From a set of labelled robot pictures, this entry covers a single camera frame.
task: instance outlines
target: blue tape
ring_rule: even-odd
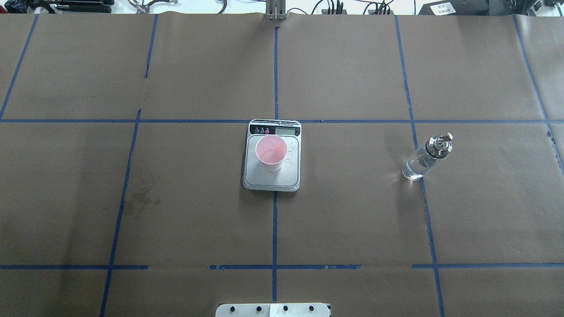
[[[535,268],[564,267],[564,263],[461,263],[438,264],[438,268]],[[414,264],[414,269],[430,269],[432,264]]]
[[[362,264],[277,264],[276,270],[357,270]],[[210,270],[272,270],[268,264],[259,265],[210,265]]]
[[[410,120],[379,120],[379,119],[362,119],[362,120],[298,120],[303,124],[408,124]]]
[[[113,270],[148,270],[148,265],[114,265]]]
[[[413,120],[417,124],[544,124],[544,120]]]
[[[8,100],[10,99],[10,94],[12,93],[12,89],[14,88],[14,84],[16,83],[17,74],[20,72],[21,63],[24,61],[25,53],[28,50],[29,42],[32,39],[33,31],[35,30],[35,26],[37,24],[37,19],[39,19],[39,15],[35,15],[33,18],[32,27],[29,29],[28,39],[25,40],[24,49],[21,51],[20,59],[17,61],[16,70],[14,71],[14,75],[12,76],[12,81],[10,82],[10,86],[8,87],[8,92],[6,93],[6,97],[4,98],[4,103],[2,104],[2,109],[0,109],[0,119],[4,116],[4,111],[6,110],[6,106],[8,106]]]
[[[274,119],[278,120],[278,29],[274,28]]]
[[[403,73],[403,85],[406,90],[406,98],[407,98],[407,105],[409,106],[409,121],[411,123],[411,133],[413,134],[413,143],[415,148],[417,149],[419,146],[417,144],[417,134],[415,133],[415,121],[413,118],[413,108],[411,106],[411,94],[409,93],[409,84],[407,82],[407,68],[406,68],[406,60],[403,55],[403,44],[402,44],[402,35],[399,29],[399,19],[397,15],[394,15],[395,19],[395,30],[398,36],[398,46],[399,46],[399,58],[402,62],[402,73]]]
[[[109,265],[51,265],[51,264],[8,264],[0,270],[107,270]],[[148,265],[115,265],[114,270],[148,270]]]
[[[411,120],[361,119],[361,120],[298,120],[303,124],[410,124]],[[564,124],[564,120],[413,120],[416,124]],[[1,123],[95,123],[133,124],[134,119],[1,119]],[[143,124],[248,124],[246,119],[140,119]]]
[[[145,69],[145,78],[149,76],[149,65],[151,64],[151,55],[153,54],[153,43],[155,42],[155,33],[157,33],[158,14],[155,14],[153,21],[153,32],[151,33],[151,43],[149,44],[149,53],[147,54],[147,68]]]
[[[278,265],[279,270],[357,270],[362,264]]]
[[[132,124],[135,120],[131,119],[2,119],[0,122],[5,123],[62,123],[62,124]]]
[[[403,71],[403,81],[404,86],[406,88],[406,98],[407,104],[409,105],[409,120],[411,122],[411,133],[413,136],[413,145],[415,149],[419,147],[417,143],[417,131],[415,129],[415,119],[413,118],[413,108],[411,106],[411,95],[409,93],[409,84],[407,82],[407,68],[406,68],[406,61],[403,55],[403,45],[402,45],[402,35],[399,27],[399,19],[398,16],[395,15],[395,29],[398,35],[398,46],[399,46],[399,57],[402,62],[402,71]],[[439,269],[437,267],[437,255],[435,253],[435,243],[433,240],[433,229],[431,226],[431,216],[429,215],[429,204],[427,201],[427,193],[425,191],[425,182],[423,179],[420,181],[421,190],[423,191],[423,198],[425,200],[425,215],[427,216],[427,235],[429,238],[429,247],[431,249],[431,260],[433,262],[433,274],[435,276],[435,288],[437,289],[437,300],[439,302],[439,312],[440,316],[444,317],[444,305],[443,305],[443,295],[440,289],[440,278],[439,278]]]
[[[113,234],[113,243],[112,243],[112,252],[109,257],[109,269],[108,274],[106,276],[106,284],[104,287],[104,296],[102,297],[102,306],[100,308],[100,317],[103,317],[105,314],[105,307],[108,301],[108,293],[109,293],[109,286],[110,282],[112,281],[112,269],[113,263],[116,258],[116,248],[117,248],[117,241],[120,235],[120,227],[121,227],[121,218],[124,213],[124,206],[125,206],[125,194],[127,193],[127,183],[129,182],[129,173],[131,171],[131,159],[133,157],[133,150],[135,149],[135,142],[137,140],[137,131],[139,129],[139,119],[141,117],[141,109],[137,111],[137,117],[135,118],[135,128],[133,129],[133,137],[131,139],[131,146],[129,148],[129,157],[127,158],[127,168],[125,170],[125,179],[124,179],[124,187],[121,191],[121,200],[120,200],[120,209],[117,213],[117,221],[116,221],[116,230]]]
[[[278,265],[278,192],[272,192],[272,302],[276,302],[277,294],[277,274]]]
[[[250,120],[215,120],[215,119],[141,119],[143,124],[247,124]]]
[[[554,148],[554,153],[556,154],[556,160],[558,161],[558,165],[560,167],[560,172],[562,173],[562,176],[564,176],[564,165],[562,164],[562,156],[560,155],[560,151],[558,150],[558,145],[556,144],[556,141],[554,141],[554,133],[552,133],[552,128],[550,127],[550,124],[548,124],[547,111],[544,108],[544,103],[543,103],[543,100],[540,97],[540,93],[539,93],[539,87],[536,84],[535,76],[532,74],[531,65],[528,62],[527,52],[525,52],[525,47],[523,45],[523,39],[521,38],[521,31],[519,30],[519,23],[517,21],[517,15],[515,15],[515,14],[513,15],[513,24],[515,25],[515,31],[517,32],[517,40],[519,41],[519,47],[521,48],[521,53],[523,54],[523,59],[525,60],[525,65],[527,66],[527,71],[529,73],[529,77],[531,77],[531,82],[532,82],[533,88],[535,90],[536,98],[537,98],[537,100],[539,101],[539,104],[540,104],[540,110],[543,113],[543,118],[544,118],[545,122],[547,123],[548,132],[550,133],[550,135],[552,137],[552,147]]]
[[[107,270],[107,265],[0,265],[0,270]]]
[[[431,249],[431,261],[433,262],[433,274],[435,277],[435,287],[437,289],[437,298],[439,301],[439,312],[444,317],[443,294],[440,289],[439,267],[437,265],[437,254],[435,252],[435,241],[433,239],[433,227],[431,225],[431,215],[429,214],[429,203],[427,201],[427,191],[425,190],[425,181],[421,178],[421,189],[423,190],[423,199],[425,201],[425,215],[427,216],[427,235],[429,236],[429,247]]]

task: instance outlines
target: metal bottle cap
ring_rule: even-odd
[[[425,144],[427,152],[436,159],[446,157],[452,151],[452,140],[454,136],[450,133],[447,135],[433,135]]]

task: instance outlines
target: clear water bottle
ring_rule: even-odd
[[[433,135],[424,146],[419,147],[402,166],[403,175],[410,180],[425,176],[438,162],[452,151],[453,136]]]

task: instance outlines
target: plastic cup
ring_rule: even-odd
[[[282,167],[288,148],[284,139],[272,134],[262,137],[254,151],[267,171],[277,171]]]

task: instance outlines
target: digital kitchen scale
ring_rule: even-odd
[[[267,171],[255,153],[257,142],[275,134],[286,142],[288,152],[278,171]],[[299,161],[302,151],[302,125],[298,121],[262,120],[249,122],[243,171],[243,186],[249,190],[295,192],[299,188]]]

